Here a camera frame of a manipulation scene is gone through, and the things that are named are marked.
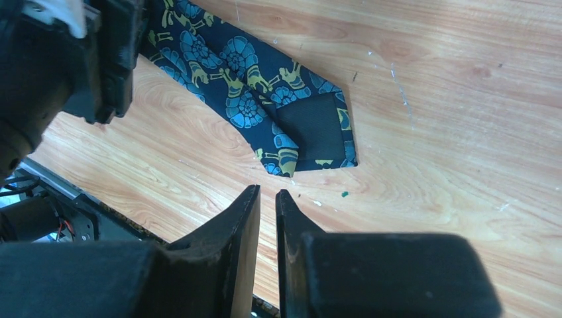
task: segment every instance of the white plastic part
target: white plastic part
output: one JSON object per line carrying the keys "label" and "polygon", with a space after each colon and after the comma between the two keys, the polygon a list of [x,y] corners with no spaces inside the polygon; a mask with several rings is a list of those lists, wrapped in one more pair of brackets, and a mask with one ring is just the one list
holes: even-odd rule
{"label": "white plastic part", "polygon": [[38,21],[51,25],[55,19],[68,25],[75,38],[86,36],[84,2],[82,0],[33,0],[26,1],[23,13]]}

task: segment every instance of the white scratch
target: white scratch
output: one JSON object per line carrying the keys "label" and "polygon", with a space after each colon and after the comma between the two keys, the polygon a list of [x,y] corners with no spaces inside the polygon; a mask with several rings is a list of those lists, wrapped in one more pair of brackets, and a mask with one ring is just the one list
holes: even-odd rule
{"label": "white scratch", "polygon": [[511,203],[506,203],[506,204],[502,205],[502,207],[499,208],[498,211],[502,212],[503,210],[507,209],[510,205],[511,205]]}
{"label": "white scratch", "polygon": [[238,12],[238,0],[234,0],[234,6],[236,7],[236,16],[238,17],[238,22],[240,22],[240,13]]}
{"label": "white scratch", "polygon": [[414,116],[412,115],[412,107],[408,103],[408,98],[406,97],[406,93],[404,93],[404,88],[398,83],[398,78],[396,77],[396,73],[394,72],[394,63],[390,65],[390,73],[392,74],[392,78],[394,79],[394,83],[398,86],[400,90],[400,95],[402,96],[402,100],[404,101],[404,105],[408,110],[408,117],[410,118],[410,125],[412,126],[412,130],[414,129]]}

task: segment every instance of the dark blue fabric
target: dark blue fabric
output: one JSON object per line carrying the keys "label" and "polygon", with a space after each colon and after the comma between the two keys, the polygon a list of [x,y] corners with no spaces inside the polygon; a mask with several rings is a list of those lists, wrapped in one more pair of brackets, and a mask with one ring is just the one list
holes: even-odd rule
{"label": "dark blue fabric", "polygon": [[[154,1],[148,31],[140,52],[236,127],[269,174],[357,165],[339,87],[188,0]],[[336,97],[323,111],[337,112],[339,125],[316,133],[341,133],[345,156],[299,160],[299,146],[276,124],[277,109],[320,94]]]}

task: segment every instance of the folded cloth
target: folded cloth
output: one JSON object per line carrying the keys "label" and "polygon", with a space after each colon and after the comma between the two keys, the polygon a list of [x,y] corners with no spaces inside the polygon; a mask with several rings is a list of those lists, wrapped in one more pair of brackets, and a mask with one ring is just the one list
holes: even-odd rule
{"label": "folded cloth", "polygon": [[339,87],[188,0],[156,0],[140,53],[244,136],[269,174],[357,166]]}

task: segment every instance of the wooden table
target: wooden table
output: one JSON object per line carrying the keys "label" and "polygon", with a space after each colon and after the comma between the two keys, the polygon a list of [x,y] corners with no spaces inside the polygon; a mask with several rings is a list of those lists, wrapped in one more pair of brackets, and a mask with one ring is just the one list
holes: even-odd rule
{"label": "wooden table", "polygon": [[267,175],[229,123],[144,58],[124,119],[60,114],[31,157],[166,240],[261,184],[254,292],[274,304],[286,188],[328,231],[463,235],[509,316],[562,317],[558,0],[194,2],[345,90],[358,168]]}

